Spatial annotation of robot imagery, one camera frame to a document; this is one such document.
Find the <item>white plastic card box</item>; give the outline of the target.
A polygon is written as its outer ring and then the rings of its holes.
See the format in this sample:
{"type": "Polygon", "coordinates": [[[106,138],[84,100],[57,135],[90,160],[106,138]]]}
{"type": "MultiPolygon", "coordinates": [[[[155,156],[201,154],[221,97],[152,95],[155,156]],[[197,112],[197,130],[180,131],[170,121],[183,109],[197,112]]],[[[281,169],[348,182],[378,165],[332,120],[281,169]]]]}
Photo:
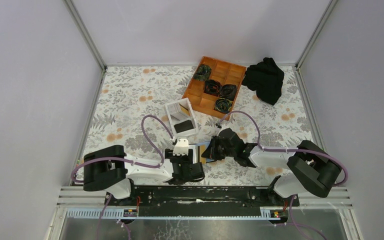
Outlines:
{"type": "Polygon", "coordinates": [[[168,102],[164,109],[175,137],[190,137],[198,133],[197,119],[188,98],[168,102]]]}

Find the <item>black leather card holder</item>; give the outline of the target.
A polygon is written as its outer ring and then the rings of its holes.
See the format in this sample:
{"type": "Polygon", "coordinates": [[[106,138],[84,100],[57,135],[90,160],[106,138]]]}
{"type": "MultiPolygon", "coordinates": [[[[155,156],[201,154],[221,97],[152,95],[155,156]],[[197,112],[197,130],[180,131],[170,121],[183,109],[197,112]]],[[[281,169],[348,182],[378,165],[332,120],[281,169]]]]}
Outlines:
{"type": "Polygon", "coordinates": [[[192,163],[209,164],[215,162],[214,159],[203,157],[203,153],[209,145],[209,141],[189,145],[189,149],[192,150],[192,163]]]}

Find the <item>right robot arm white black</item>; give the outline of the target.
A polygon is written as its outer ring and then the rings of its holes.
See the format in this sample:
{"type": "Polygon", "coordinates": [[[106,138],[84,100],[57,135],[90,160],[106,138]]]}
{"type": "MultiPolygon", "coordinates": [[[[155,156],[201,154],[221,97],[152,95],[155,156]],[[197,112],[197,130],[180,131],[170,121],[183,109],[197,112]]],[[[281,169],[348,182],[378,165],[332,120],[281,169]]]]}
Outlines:
{"type": "Polygon", "coordinates": [[[221,161],[233,158],[242,167],[272,167],[289,170],[288,175],[277,176],[269,185],[267,201],[281,205],[288,197],[310,193],[319,198],[329,195],[337,185],[345,167],[310,140],[297,147],[263,147],[258,143],[244,142],[231,128],[222,129],[212,136],[201,156],[221,161]]]}

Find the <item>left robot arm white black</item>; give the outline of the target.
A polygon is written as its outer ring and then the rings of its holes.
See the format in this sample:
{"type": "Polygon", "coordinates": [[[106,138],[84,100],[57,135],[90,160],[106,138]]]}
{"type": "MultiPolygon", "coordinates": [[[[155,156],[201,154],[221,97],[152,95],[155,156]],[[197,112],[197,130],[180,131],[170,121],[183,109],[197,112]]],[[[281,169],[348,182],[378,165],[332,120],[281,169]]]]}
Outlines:
{"type": "Polygon", "coordinates": [[[200,182],[205,178],[203,166],[197,160],[195,147],[188,147],[187,154],[175,154],[165,149],[163,162],[135,157],[124,151],[122,145],[114,145],[84,156],[83,190],[106,191],[122,205],[135,200],[137,178],[153,179],[169,185],[200,182]]]}

